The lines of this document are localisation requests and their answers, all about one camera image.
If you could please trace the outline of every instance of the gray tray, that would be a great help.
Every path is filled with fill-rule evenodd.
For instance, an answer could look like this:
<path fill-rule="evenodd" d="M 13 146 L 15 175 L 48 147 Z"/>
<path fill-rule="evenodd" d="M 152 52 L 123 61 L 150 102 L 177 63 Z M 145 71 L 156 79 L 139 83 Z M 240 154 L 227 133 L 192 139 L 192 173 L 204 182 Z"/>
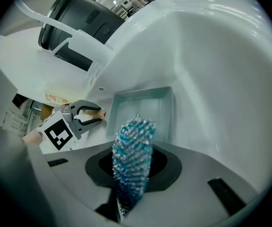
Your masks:
<path fill-rule="evenodd" d="M 156 122 L 154 140 L 172 143 L 175 99 L 171 87 L 116 94 L 107 119 L 105 137 L 114 140 L 118 129 L 136 114 Z"/>

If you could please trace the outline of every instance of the black cylindrical motor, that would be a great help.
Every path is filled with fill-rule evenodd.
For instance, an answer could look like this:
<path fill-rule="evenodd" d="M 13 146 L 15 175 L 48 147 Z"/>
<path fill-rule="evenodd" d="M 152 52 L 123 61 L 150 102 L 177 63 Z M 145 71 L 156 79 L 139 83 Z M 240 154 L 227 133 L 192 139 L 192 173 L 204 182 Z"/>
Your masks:
<path fill-rule="evenodd" d="M 76 30 L 81 29 L 105 44 L 124 20 L 94 0 L 56 0 L 48 16 Z M 38 43 L 46 50 L 54 50 L 70 34 L 43 24 Z M 83 70 L 88 70 L 92 61 L 64 45 L 56 55 Z"/>

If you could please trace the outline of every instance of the blue brush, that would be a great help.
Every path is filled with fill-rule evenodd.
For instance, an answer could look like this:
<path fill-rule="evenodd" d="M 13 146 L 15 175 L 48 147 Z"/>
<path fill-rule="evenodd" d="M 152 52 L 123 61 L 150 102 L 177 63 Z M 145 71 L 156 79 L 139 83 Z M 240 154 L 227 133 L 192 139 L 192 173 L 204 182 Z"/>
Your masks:
<path fill-rule="evenodd" d="M 120 213 L 126 217 L 141 199 L 148 182 L 155 124 L 136 115 L 117 132 L 113 173 Z"/>

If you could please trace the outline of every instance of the white curved surface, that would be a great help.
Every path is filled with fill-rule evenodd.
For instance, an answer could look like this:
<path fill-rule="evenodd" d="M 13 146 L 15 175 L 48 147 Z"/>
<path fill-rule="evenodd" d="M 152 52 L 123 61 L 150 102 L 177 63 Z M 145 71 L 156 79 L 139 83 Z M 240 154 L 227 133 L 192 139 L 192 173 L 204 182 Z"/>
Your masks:
<path fill-rule="evenodd" d="M 88 73 L 42 51 L 35 41 L 39 31 L 31 28 L 9 36 L 0 35 L 0 69 L 19 94 L 55 106 L 44 100 L 45 87 L 54 85 L 80 92 Z"/>
<path fill-rule="evenodd" d="M 171 86 L 173 144 L 207 154 L 258 192 L 272 180 L 272 24 L 256 0 L 156 0 L 107 41 L 87 99 Z M 105 126 L 89 133 L 103 143 Z"/>

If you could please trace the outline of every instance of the black slot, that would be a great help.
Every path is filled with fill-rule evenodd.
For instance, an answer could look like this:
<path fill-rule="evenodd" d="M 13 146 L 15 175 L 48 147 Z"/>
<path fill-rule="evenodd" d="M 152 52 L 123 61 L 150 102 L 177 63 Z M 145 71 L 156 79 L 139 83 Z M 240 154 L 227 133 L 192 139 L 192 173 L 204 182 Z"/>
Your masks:
<path fill-rule="evenodd" d="M 61 158 L 54 161 L 48 161 L 47 164 L 49 164 L 50 167 L 61 165 L 63 163 L 69 162 L 67 159 Z"/>
<path fill-rule="evenodd" d="M 90 25 L 99 14 L 100 14 L 99 11 L 97 10 L 93 11 L 85 22 Z"/>
<path fill-rule="evenodd" d="M 245 207 L 245 203 L 221 178 L 209 180 L 207 183 L 229 215 L 232 216 Z"/>
<path fill-rule="evenodd" d="M 120 214 L 116 200 L 116 191 L 111 190 L 107 203 L 100 205 L 95 211 L 114 222 L 120 222 Z"/>

